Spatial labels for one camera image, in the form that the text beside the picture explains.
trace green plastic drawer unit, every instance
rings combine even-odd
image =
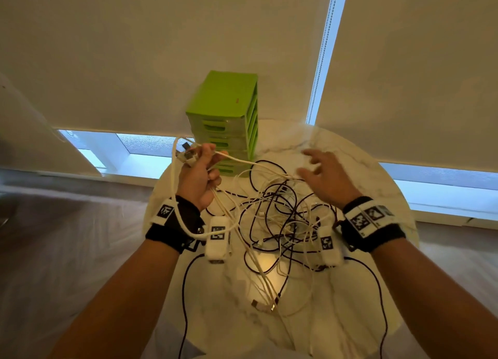
[[[258,137],[257,74],[209,72],[186,112],[196,142],[214,143],[218,150],[252,161]],[[233,167],[233,175],[246,168],[242,165]]]

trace round table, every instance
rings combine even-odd
[[[305,148],[334,152],[356,187],[386,205],[402,222],[400,225],[407,238],[418,246],[408,203],[395,182],[369,154],[319,127],[282,120],[259,121],[256,160],[273,161],[292,174],[297,167],[310,167],[308,159],[301,154]],[[178,173],[178,161],[175,166]],[[142,227],[144,234],[159,205],[171,196],[170,167],[158,180],[150,197]],[[221,186],[230,190],[227,185],[231,180],[224,177]],[[206,223],[210,219],[205,212],[202,218]],[[295,350],[315,358],[364,358],[378,350],[385,329],[378,288],[372,275],[361,265],[348,262],[316,274],[311,301],[298,313],[284,318],[284,327],[275,315],[258,312],[251,306],[247,299],[248,281],[240,274],[243,263],[240,263],[241,251],[238,250],[243,252],[243,248],[233,249],[235,255],[232,257],[237,260],[225,265],[212,265],[201,258],[189,270],[185,286],[189,319],[187,338],[199,349],[207,353],[226,351],[233,354],[270,339],[278,346],[294,346]],[[199,246],[197,253],[185,251],[180,256],[161,313],[160,318],[170,321],[180,332],[185,326],[181,304],[183,275],[188,263],[202,251]],[[402,318],[371,256],[358,250],[348,255],[361,260],[377,274],[389,334],[392,334],[401,326]],[[293,265],[291,273],[303,270]],[[305,280],[289,279],[279,307],[294,310],[295,306],[302,305],[310,287]]]

